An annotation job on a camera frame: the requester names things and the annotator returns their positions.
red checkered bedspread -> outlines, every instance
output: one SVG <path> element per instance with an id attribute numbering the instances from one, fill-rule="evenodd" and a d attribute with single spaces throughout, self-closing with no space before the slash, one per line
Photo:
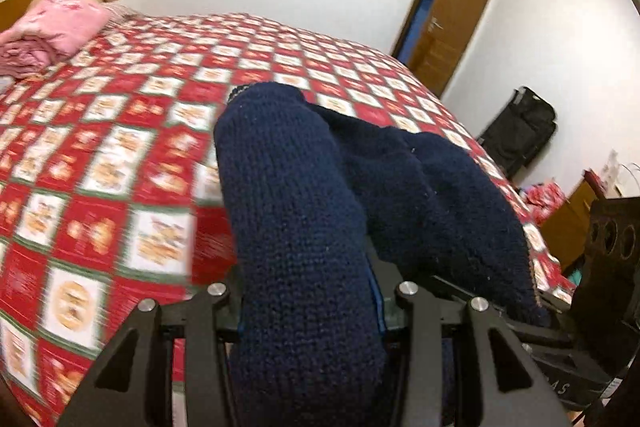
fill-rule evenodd
<path id="1" fill-rule="evenodd" d="M 212 130 L 234 86 L 267 80 L 464 148 L 522 220 L 538 284 L 554 286 L 526 207 L 395 59 L 245 14 L 135 18 L 0 100 L 0 369 L 40 425 L 137 301 L 184 299 L 234 262 Z"/>

silver screw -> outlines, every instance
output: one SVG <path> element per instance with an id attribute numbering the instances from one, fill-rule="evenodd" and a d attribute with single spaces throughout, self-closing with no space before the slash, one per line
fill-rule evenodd
<path id="1" fill-rule="evenodd" d="M 138 303 L 138 309 L 141 312 L 149 312 L 155 307 L 156 307 L 156 301 L 154 301 L 153 299 L 148 299 L 148 298 L 142 299 L 142 301 Z"/>
<path id="2" fill-rule="evenodd" d="M 484 312 L 489 309 L 489 302 L 484 297 L 474 297 L 471 299 L 471 307 L 477 312 Z"/>
<path id="3" fill-rule="evenodd" d="M 214 282 L 207 288 L 207 293 L 213 297 L 220 297 L 226 292 L 226 285 L 222 282 Z"/>
<path id="4" fill-rule="evenodd" d="M 418 285 L 415 282 L 403 281 L 398 285 L 402 295 L 415 295 L 418 293 Z"/>

bed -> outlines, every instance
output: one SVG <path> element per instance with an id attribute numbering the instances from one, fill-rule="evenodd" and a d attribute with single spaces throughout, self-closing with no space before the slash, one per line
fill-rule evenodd
<path id="1" fill-rule="evenodd" d="M 269 80 L 465 149 L 520 218 L 538 287 L 566 293 L 511 185 L 394 58 L 248 14 L 135 16 L 0 98 L 0 363 L 40 425 L 140 299 L 188 298 L 234 263 L 212 130 L 235 86 Z"/>

bedspread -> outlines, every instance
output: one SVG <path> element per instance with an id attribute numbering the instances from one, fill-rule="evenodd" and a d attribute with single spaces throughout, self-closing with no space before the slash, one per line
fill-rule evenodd
<path id="1" fill-rule="evenodd" d="M 0 99 L 0 369 L 40 425 L 140 299 L 187 298 L 234 263 L 212 130 L 233 87 L 268 80 L 465 149 L 522 221 L 538 286 L 560 284 L 516 192 L 395 59 L 246 14 L 136 17 Z"/>

circular hole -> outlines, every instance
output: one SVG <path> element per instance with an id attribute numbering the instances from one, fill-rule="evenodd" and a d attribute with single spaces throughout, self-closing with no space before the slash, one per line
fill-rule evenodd
<path id="1" fill-rule="evenodd" d="M 596 239 L 598 238 L 598 232 L 600 231 L 600 227 L 597 223 L 592 223 L 591 224 L 591 242 L 595 243 Z"/>
<path id="2" fill-rule="evenodd" d="M 629 225 L 622 233 L 622 252 L 620 253 L 620 257 L 622 257 L 622 259 L 629 259 L 634 251 L 635 244 L 636 230 L 634 230 L 634 227 Z"/>
<path id="3" fill-rule="evenodd" d="M 613 245 L 616 243 L 618 237 L 618 229 L 615 221 L 608 221 L 604 226 L 604 250 L 605 254 L 610 254 L 613 250 Z"/>

